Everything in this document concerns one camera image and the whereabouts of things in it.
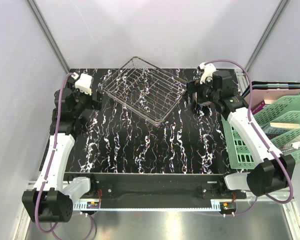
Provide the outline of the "spiral notebook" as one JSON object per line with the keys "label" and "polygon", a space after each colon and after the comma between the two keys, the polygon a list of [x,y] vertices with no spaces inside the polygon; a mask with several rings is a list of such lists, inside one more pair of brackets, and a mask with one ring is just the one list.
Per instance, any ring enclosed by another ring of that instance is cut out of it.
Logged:
{"label": "spiral notebook", "polygon": [[300,150],[300,134],[279,148],[284,155]]}

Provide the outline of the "blue booklet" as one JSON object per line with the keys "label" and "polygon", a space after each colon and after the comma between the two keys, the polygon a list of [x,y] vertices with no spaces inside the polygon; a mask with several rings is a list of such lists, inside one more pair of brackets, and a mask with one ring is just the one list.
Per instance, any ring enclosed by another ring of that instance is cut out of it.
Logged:
{"label": "blue booklet", "polygon": [[290,129],[274,128],[274,127],[271,127],[270,125],[267,125],[266,127],[263,128],[263,132],[270,140],[273,138],[276,138],[288,131],[290,131]]}

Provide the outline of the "wire dish rack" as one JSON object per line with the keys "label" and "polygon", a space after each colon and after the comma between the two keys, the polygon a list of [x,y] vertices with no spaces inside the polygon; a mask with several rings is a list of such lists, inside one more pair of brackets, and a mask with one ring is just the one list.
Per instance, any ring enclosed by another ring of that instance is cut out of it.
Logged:
{"label": "wire dish rack", "polygon": [[186,94],[187,81],[134,56],[103,82],[102,90],[158,127]]}

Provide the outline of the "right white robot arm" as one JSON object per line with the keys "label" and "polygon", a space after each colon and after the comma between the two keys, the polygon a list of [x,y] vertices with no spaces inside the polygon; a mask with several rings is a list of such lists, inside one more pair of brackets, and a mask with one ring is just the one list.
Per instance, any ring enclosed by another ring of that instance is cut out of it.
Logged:
{"label": "right white robot arm", "polygon": [[267,137],[256,122],[248,103],[238,94],[231,73],[227,70],[203,71],[203,79],[186,84],[189,100],[198,104],[210,102],[234,128],[245,143],[255,167],[249,172],[225,175],[217,185],[218,195],[229,198],[236,190],[244,190],[260,197],[289,189],[294,195],[291,178],[296,165],[291,155],[284,155]]}

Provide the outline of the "purple book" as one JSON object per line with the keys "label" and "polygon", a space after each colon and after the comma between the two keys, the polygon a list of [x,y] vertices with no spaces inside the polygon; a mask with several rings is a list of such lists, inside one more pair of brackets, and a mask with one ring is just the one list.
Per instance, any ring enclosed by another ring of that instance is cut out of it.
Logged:
{"label": "purple book", "polygon": [[276,100],[273,99],[264,99],[262,100],[260,103],[258,103],[252,110],[252,114],[256,114],[258,112],[260,112],[261,110],[263,110],[264,108],[266,108],[267,106],[271,105],[272,103],[274,103]]}

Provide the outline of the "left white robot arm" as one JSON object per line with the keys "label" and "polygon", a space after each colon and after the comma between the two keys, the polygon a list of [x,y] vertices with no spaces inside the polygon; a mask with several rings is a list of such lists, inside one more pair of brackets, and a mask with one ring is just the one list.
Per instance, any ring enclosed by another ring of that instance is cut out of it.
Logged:
{"label": "left white robot arm", "polygon": [[100,91],[84,93],[65,87],[55,92],[44,165],[33,189],[26,190],[21,198],[32,222],[66,223],[82,196],[93,198],[98,193],[90,177],[74,177],[67,186],[63,181],[68,158],[81,132],[80,116],[84,110],[99,111],[102,99]]}

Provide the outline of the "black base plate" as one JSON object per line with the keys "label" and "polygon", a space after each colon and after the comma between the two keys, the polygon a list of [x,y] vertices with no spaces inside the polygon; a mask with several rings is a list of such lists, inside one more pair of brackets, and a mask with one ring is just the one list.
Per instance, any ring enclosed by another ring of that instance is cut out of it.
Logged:
{"label": "black base plate", "polygon": [[92,182],[92,192],[102,192],[102,199],[116,199],[123,195],[190,195],[202,199],[241,200],[241,190],[227,190],[221,174],[177,173],[101,173],[66,172],[63,180],[70,183],[77,177]]}

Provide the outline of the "pink folder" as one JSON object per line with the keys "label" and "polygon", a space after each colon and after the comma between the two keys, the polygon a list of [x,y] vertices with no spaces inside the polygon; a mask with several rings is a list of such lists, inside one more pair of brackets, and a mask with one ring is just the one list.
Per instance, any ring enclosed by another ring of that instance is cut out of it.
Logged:
{"label": "pink folder", "polygon": [[300,93],[300,88],[253,89],[251,110],[262,100],[278,100],[283,96],[294,96]]}

